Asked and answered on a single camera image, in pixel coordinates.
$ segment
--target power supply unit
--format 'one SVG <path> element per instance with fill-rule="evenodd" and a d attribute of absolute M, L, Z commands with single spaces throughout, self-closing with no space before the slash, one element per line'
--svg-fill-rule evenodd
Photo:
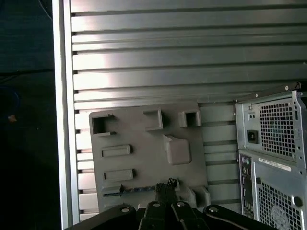
<path fill-rule="evenodd" d="M 236 101 L 242 213 L 307 229 L 307 92 L 291 83 Z"/>

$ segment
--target gray plastic mounting plate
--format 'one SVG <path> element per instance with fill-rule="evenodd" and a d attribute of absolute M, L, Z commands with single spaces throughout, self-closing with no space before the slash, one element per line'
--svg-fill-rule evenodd
<path fill-rule="evenodd" d="M 198 124 L 197 121 L 188 121 L 187 124 L 192 125 L 181 128 L 180 114 L 184 111 L 199 112 L 198 104 L 152 105 L 90 114 L 99 211 L 123 202 L 137 207 L 154 199 L 153 191 L 103 196 L 103 189 L 114 186 L 131 190 L 176 178 L 180 183 L 178 196 L 190 199 L 188 187 L 207 185 L 201 126 L 193 125 Z M 172 165 L 165 149 L 164 135 L 186 140 L 191 161 L 188 158 L 183 162 L 180 160 L 184 164 Z M 172 157 L 176 161 L 176 153 L 172 153 Z"/>

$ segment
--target metal frame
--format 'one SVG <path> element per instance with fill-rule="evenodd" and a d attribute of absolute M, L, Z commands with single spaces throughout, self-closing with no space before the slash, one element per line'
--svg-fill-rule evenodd
<path fill-rule="evenodd" d="M 70 0 L 53 0 L 61 225 L 79 222 L 70 33 Z"/>

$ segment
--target black mechanical arm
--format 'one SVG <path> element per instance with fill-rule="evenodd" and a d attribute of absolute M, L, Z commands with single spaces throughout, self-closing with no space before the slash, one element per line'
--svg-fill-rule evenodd
<path fill-rule="evenodd" d="M 176 181 L 157 184 L 156 200 L 147 208 L 123 204 L 82 221 L 70 230 L 273 230 L 274 228 L 230 211 L 210 205 L 202 212 L 178 201 Z"/>

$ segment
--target screw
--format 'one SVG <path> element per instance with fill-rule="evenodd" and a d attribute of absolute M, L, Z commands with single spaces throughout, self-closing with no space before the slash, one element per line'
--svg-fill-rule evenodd
<path fill-rule="evenodd" d="M 216 207 L 209 208 L 210 212 L 218 212 L 219 210 Z"/>
<path fill-rule="evenodd" d="M 185 204 L 184 204 L 183 202 L 178 202 L 178 203 L 177 203 L 177 206 L 178 206 L 178 207 L 183 207 L 184 205 L 185 205 Z"/>
<path fill-rule="evenodd" d="M 128 207 L 124 207 L 121 209 L 122 212 L 129 212 L 129 208 Z"/>

